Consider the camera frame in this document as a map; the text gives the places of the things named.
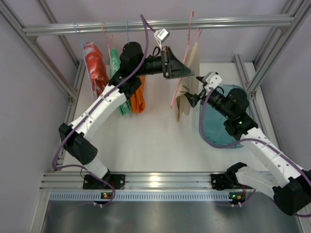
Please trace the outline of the beige trousers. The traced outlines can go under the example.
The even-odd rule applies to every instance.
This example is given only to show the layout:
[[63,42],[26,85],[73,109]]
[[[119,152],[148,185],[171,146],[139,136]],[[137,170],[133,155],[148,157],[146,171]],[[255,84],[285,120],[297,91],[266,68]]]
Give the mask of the beige trousers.
[[185,94],[197,94],[199,81],[196,79],[200,75],[200,52],[199,43],[195,42],[186,56],[185,65],[194,71],[194,75],[183,77],[177,85],[176,103],[177,103],[177,122],[180,123],[182,115],[188,116],[191,105]]

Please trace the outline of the orange trousers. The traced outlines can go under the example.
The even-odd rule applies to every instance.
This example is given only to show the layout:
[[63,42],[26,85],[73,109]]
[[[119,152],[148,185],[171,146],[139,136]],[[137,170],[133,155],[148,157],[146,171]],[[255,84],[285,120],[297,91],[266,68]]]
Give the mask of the orange trousers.
[[141,85],[130,98],[132,113],[142,113],[145,109],[144,85],[146,76],[140,76]]

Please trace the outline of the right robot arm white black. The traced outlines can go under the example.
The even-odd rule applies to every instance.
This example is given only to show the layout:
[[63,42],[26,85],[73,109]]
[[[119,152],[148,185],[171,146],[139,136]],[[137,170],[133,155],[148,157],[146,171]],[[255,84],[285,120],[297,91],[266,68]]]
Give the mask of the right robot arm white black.
[[276,206],[289,216],[311,203],[311,172],[294,163],[284,155],[263,133],[258,124],[246,112],[249,100],[241,88],[231,89],[227,95],[220,87],[222,78],[218,73],[210,72],[204,77],[197,77],[203,84],[199,94],[186,93],[190,105],[195,107],[202,102],[200,128],[204,131],[204,113],[210,105],[226,118],[224,127],[236,142],[223,146],[230,148],[241,144],[269,170],[270,175],[262,174],[245,163],[231,166],[222,175],[219,189],[248,186],[259,191],[274,201]]

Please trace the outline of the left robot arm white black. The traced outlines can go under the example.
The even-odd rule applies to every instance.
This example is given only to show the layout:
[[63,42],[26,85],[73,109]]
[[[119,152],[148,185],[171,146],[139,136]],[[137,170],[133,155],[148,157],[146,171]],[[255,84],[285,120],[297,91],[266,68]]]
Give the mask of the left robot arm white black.
[[158,56],[146,57],[138,42],[129,42],[123,47],[120,60],[120,68],[103,93],[80,117],[59,127],[61,147],[79,162],[79,167],[99,179],[108,177],[110,171],[97,157],[98,150],[91,140],[107,118],[138,90],[140,76],[161,73],[165,79],[175,79],[194,75],[169,46]]

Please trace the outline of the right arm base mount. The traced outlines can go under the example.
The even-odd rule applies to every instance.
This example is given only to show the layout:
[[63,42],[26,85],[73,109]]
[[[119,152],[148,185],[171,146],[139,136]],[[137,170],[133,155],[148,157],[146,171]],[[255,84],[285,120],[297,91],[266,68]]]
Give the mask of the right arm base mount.
[[211,185],[213,189],[218,191],[242,188],[242,185],[238,183],[235,175],[227,173],[211,174]]

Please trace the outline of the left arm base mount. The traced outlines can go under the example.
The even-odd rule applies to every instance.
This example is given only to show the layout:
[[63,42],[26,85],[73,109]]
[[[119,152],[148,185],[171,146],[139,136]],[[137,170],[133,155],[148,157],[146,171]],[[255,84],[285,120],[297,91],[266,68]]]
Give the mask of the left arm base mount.
[[[105,180],[116,190],[121,190],[124,188],[125,178],[126,176],[124,174],[110,174],[108,177],[105,178]],[[99,189],[110,189],[110,187],[104,184],[103,182],[95,179],[91,175],[85,175],[83,189],[99,190]]]

